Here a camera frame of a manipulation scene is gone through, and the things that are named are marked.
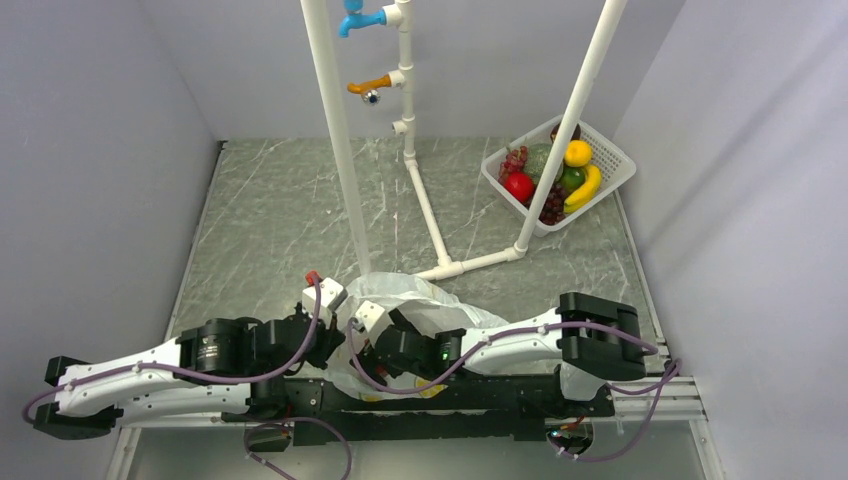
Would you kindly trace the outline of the white printed plastic bag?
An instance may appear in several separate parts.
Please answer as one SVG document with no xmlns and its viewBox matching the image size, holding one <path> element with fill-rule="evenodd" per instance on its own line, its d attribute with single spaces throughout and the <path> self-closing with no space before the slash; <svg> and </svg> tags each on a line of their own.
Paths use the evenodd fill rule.
<svg viewBox="0 0 848 480">
<path fill-rule="evenodd" d="M 397 308 L 422 334 L 458 328 L 504 327 L 508 322 L 489 311 L 463 303 L 453 294 L 414 275 L 373 272 L 360 276 L 346 286 L 348 298 L 339 309 L 339 328 L 362 306 L 377 307 L 383 315 L 377 322 L 382 331 L 390 324 L 388 312 Z M 351 353 L 342 345 L 330 357 L 322 378 L 347 396 L 366 402 L 399 400 L 400 395 L 383 392 L 368 384 L 350 365 Z"/>
</svg>

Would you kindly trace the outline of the red fake grapes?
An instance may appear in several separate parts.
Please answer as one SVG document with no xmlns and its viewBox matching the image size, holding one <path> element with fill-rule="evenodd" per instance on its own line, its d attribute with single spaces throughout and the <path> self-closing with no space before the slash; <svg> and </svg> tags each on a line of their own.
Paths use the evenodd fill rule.
<svg viewBox="0 0 848 480">
<path fill-rule="evenodd" d="M 527 160 L 528 149 L 526 146 L 520 146 L 517 149 L 509 150 L 499 166 L 499 183 L 504 185 L 511 174 L 522 172 Z"/>
</svg>

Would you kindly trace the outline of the yellow fake bananas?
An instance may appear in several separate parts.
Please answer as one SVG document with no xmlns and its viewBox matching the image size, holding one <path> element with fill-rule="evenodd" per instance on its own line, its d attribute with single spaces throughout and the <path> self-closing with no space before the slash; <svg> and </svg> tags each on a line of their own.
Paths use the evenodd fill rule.
<svg viewBox="0 0 848 480">
<path fill-rule="evenodd" d="M 566 198 L 564 203 L 565 214 L 575 213 L 589 203 L 601 186 L 603 177 L 596 165 L 587 164 L 583 167 L 583 171 L 585 173 L 585 181 Z"/>
</svg>

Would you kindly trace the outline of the yellow fake lemon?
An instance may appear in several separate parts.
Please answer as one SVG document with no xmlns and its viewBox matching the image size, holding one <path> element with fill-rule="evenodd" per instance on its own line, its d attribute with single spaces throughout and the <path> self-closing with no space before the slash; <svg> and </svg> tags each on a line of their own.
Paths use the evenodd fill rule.
<svg viewBox="0 0 848 480">
<path fill-rule="evenodd" d="M 571 140 L 564 152 L 563 161 L 567 167 L 580 168 L 588 165 L 593 157 L 591 145 L 584 140 Z"/>
</svg>

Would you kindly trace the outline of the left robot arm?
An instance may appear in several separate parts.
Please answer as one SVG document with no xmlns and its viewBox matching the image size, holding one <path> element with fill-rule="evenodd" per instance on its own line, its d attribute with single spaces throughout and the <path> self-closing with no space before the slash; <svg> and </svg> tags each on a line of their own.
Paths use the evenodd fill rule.
<svg viewBox="0 0 848 480">
<path fill-rule="evenodd" d="M 343 343 L 337 318 L 301 307 L 283 319 L 217 318 L 143 352 L 92 364 L 50 360 L 50 390 L 22 416 L 62 440 L 102 437 L 141 420 L 196 413 L 272 420 L 292 411 L 285 379 L 309 364 L 327 367 Z"/>
</svg>

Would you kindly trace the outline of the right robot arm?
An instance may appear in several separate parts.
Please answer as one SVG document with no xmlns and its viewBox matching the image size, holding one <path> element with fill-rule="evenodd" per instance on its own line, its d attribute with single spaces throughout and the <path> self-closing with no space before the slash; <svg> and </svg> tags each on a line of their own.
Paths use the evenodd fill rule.
<svg viewBox="0 0 848 480">
<path fill-rule="evenodd" d="M 383 392 L 401 394 L 387 380 L 403 374 L 433 386 L 554 361 L 551 401 L 564 415 L 578 413 L 609 382 L 644 378 L 646 357 L 659 351 L 642 339 L 634 307 L 579 292 L 562 294 L 556 308 L 500 327 L 424 333 L 393 309 L 387 321 L 362 322 L 360 328 L 368 338 L 352 349 L 350 364 Z"/>
</svg>

